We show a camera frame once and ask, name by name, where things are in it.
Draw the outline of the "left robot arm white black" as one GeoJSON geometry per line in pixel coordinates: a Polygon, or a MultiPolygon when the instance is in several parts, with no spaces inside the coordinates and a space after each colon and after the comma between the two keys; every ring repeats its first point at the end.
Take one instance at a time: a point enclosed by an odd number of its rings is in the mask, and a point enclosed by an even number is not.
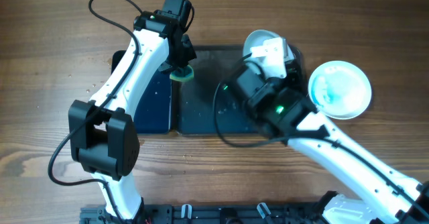
{"type": "Polygon", "coordinates": [[[186,32],[193,19],[193,8],[144,11],[106,83],[89,101],[75,101],[69,109],[72,159],[99,184],[106,201],[101,220],[107,223],[147,221],[132,174],[139,155],[133,119],[155,72],[167,72],[175,81],[192,79],[188,63],[196,54],[186,32]]]}

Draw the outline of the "black water tray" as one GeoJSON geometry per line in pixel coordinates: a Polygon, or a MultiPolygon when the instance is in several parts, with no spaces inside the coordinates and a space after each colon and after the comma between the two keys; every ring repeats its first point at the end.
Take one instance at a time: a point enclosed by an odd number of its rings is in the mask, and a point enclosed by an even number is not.
{"type": "Polygon", "coordinates": [[[139,135],[167,134],[170,131],[172,81],[155,70],[135,108],[134,125],[139,135]]]}

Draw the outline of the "white plate blue stain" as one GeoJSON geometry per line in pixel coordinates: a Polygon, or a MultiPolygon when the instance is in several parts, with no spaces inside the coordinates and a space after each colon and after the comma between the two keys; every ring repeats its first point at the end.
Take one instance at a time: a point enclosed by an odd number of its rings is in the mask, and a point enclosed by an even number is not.
{"type": "Polygon", "coordinates": [[[310,75],[308,96],[326,116],[346,120],[367,110],[372,88],[360,68],[350,62],[333,60],[321,64],[310,75]]]}
{"type": "Polygon", "coordinates": [[[251,48],[256,46],[264,46],[264,41],[270,40],[272,38],[281,38],[282,39],[282,46],[279,48],[279,52],[282,53],[283,58],[285,58],[288,55],[288,50],[286,46],[286,39],[279,36],[277,33],[268,31],[268,30],[255,30],[254,32],[250,33],[247,36],[247,39],[245,40],[245,43],[243,45],[243,51],[242,55],[246,56],[251,53],[251,48]]]}

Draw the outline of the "green yellow sponge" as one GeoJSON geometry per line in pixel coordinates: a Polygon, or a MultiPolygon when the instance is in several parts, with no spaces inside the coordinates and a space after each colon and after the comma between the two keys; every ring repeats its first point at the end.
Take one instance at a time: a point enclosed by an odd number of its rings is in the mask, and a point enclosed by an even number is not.
{"type": "Polygon", "coordinates": [[[170,79],[176,82],[188,82],[194,78],[194,70],[191,65],[177,68],[170,73],[170,79]]]}

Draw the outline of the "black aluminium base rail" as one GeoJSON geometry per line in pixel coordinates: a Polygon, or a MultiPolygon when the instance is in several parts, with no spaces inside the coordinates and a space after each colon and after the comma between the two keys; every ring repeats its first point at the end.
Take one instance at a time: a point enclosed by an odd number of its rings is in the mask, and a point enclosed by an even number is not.
{"type": "Polygon", "coordinates": [[[314,203],[288,203],[286,205],[223,205],[223,206],[172,206],[145,205],[144,212],[135,223],[325,223],[313,211],[314,203]]]}

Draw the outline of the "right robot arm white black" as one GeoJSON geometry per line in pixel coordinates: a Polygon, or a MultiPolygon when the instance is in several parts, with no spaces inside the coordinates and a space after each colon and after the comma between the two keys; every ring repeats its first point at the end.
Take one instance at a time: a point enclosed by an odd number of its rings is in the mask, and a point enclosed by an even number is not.
{"type": "Polygon", "coordinates": [[[326,222],[428,222],[428,185],[389,167],[334,123],[369,106],[371,85],[361,69],[342,60],[326,62],[301,90],[292,80],[298,55],[285,38],[254,31],[243,55],[251,72],[246,112],[260,132],[313,159],[356,194],[355,199],[327,194],[321,205],[326,222]]]}

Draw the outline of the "dark plate tray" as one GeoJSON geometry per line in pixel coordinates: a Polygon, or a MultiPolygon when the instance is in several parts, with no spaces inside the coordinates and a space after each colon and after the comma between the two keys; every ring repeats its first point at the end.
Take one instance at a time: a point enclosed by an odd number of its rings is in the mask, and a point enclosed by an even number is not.
{"type": "MultiPolygon", "coordinates": [[[[172,102],[172,127],[182,135],[215,134],[212,100],[215,89],[242,57],[241,45],[195,46],[196,58],[190,61],[194,78],[175,82],[172,102]]],[[[252,134],[251,122],[234,98],[220,92],[217,97],[217,121],[223,134],[252,134]]]]}

